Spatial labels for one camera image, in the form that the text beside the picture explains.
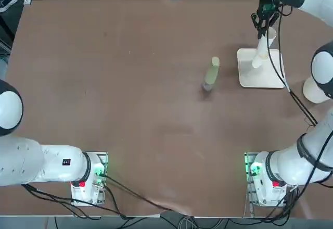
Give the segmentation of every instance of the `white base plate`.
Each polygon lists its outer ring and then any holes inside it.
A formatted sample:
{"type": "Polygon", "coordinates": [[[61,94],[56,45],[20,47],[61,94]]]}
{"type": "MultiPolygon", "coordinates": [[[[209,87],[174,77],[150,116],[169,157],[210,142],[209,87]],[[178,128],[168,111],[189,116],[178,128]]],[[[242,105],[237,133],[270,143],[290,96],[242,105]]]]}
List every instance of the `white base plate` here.
{"type": "MultiPolygon", "coordinates": [[[[264,60],[262,66],[257,69],[252,66],[256,52],[255,48],[240,48],[237,52],[240,85],[257,88],[284,88],[283,82],[276,75],[269,59],[264,60]]],[[[274,66],[280,73],[279,50],[271,49],[270,52],[274,66]]]]}

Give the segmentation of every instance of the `bottle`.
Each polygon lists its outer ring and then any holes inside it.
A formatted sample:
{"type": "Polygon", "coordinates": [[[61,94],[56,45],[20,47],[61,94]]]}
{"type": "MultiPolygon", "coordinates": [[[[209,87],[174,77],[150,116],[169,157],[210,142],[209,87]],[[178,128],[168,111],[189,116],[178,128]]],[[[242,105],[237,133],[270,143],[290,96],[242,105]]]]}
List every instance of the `bottle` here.
{"type": "Polygon", "coordinates": [[[209,68],[204,77],[204,81],[202,83],[202,88],[209,92],[213,89],[215,80],[217,78],[217,74],[219,72],[220,60],[218,57],[213,57],[212,62],[209,65],[209,68]]]}

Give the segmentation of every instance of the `brown table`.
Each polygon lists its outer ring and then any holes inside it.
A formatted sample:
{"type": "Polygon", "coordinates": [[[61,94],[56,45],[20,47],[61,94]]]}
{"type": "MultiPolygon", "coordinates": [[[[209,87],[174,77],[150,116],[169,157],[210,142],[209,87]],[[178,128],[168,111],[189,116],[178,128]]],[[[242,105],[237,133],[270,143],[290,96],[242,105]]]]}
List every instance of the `brown table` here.
{"type": "MultiPolygon", "coordinates": [[[[289,147],[308,127],[285,90],[239,84],[236,52],[257,45],[250,18],[257,6],[258,0],[34,0],[24,7],[7,75],[24,101],[15,134],[108,151],[110,175],[180,213],[241,217],[244,152],[289,147]],[[200,84],[213,56],[221,68],[207,96],[200,84]]],[[[303,99],[312,56],[333,29],[294,10],[281,36],[288,81],[303,99]]],[[[318,119],[331,106],[305,104],[318,119]]],[[[37,186],[70,195],[64,183],[37,186]]],[[[122,212],[160,212],[110,187],[122,212]]],[[[2,187],[0,199],[0,214],[68,214],[20,186],[2,187]]],[[[331,190],[312,184],[292,215],[332,219],[332,202],[331,190]]]]}

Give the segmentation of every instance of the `floor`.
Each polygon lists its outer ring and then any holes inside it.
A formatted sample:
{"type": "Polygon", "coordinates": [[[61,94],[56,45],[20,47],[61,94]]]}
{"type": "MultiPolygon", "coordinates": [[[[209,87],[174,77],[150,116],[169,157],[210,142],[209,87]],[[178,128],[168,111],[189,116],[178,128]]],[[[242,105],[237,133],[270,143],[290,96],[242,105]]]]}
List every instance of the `floor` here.
{"type": "MultiPolygon", "coordinates": [[[[2,14],[3,18],[8,23],[9,27],[12,29],[13,32],[16,32],[22,10],[23,10],[23,2],[22,0],[19,0],[15,5],[10,7],[10,9],[7,12],[2,14]]],[[[0,38],[3,39],[8,44],[12,45],[12,42],[2,29],[0,29],[0,38]]],[[[6,69],[7,69],[7,59],[4,53],[0,51],[0,79],[4,78],[6,69]]],[[[163,217],[167,218],[174,225],[177,225],[182,215],[175,212],[166,212],[163,214],[163,217]]],[[[217,219],[197,219],[197,223],[202,228],[210,228],[212,225],[216,223],[216,221],[217,219]]],[[[253,222],[253,220],[247,220],[247,219],[242,219],[242,220],[235,219],[234,221],[244,224],[253,222]]],[[[123,220],[118,217],[103,217],[101,218],[101,220],[98,221],[81,220],[73,217],[57,218],[57,224],[59,229],[70,229],[70,228],[112,229],[112,228],[118,228],[123,223],[124,223],[123,220]]],[[[226,220],[221,224],[219,228],[224,228],[225,224],[226,220]]],[[[32,228],[32,225],[34,229],[56,229],[54,217],[0,217],[1,229],[15,229],[15,228],[25,229],[25,228],[32,228]]],[[[332,228],[332,226],[333,226],[333,221],[290,219],[288,223],[284,226],[284,228],[325,229],[325,228],[332,228]]],[[[251,226],[251,228],[273,228],[273,227],[275,226],[272,224],[259,224],[251,226]]],[[[131,228],[169,229],[173,228],[173,226],[171,226],[162,219],[149,218],[149,219],[144,219],[143,221],[131,226],[131,228]]],[[[226,228],[242,228],[242,226],[229,222],[226,228]]]]}
{"type": "MultiPolygon", "coordinates": [[[[178,225],[180,218],[182,217],[178,213],[168,212],[164,213],[163,217],[168,219],[174,225],[178,225]]],[[[238,223],[253,223],[253,220],[239,220],[234,219],[233,221],[238,223]]],[[[211,228],[216,222],[217,219],[196,219],[197,224],[200,228],[211,228]]],[[[80,228],[80,229],[113,229],[119,228],[124,221],[121,218],[115,217],[103,217],[98,221],[91,220],[82,220],[78,218],[70,218],[70,217],[58,217],[57,224],[59,229],[71,229],[71,228],[80,228]]],[[[224,228],[226,224],[226,220],[219,226],[219,229],[224,228]]],[[[33,228],[34,229],[56,229],[54,217],[18,217],[18,218],[0,218],[0,228],[1,229],[25,229],[25,228],[33,228]]],[[[242,225],[236,225],[231,222],[228,223],[227,229],[238,229],[243,228],[242,225]]],[[[250,226],[253,229],[270,229],[275,228],[275,225],[272,224],[259,224],[250,226]]],[[[140,229],[140,228],[159,228],[159,229],[172,229],[174,228],[168,222],[157,219],[157,218],[149,218],[140,221],[139,223],[131,226],[131,229],[140,229]]],[[[285,229],[329,229],[332,228],[332,221],[315,221],[315,220],[300,220],[300,219],[290,219],[289,222],[283,226],[285,229]]]]}

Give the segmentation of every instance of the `wire bundle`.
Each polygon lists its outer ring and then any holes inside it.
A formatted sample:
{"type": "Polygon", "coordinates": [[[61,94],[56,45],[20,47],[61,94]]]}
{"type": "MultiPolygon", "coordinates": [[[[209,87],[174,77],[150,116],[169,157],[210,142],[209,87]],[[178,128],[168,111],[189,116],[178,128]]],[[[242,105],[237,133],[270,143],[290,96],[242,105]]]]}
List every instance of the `wire bundle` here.
{"type": "Polygon", "coordinates": [[[185,228],[188,229],[187,224],[190,224],[191,229],[217,229],[222,223],[223,223],[223,219],[219,219],[212,227],[209,228],[203,228],[203,227],[199,227],[197,222],[195,221],[195,219],[191,216],[185,216],[183,218],[180,219],[180,221],[178,222],[178,227],[177,229],[183,229],[183,225],[185,225],[185,228]]]}

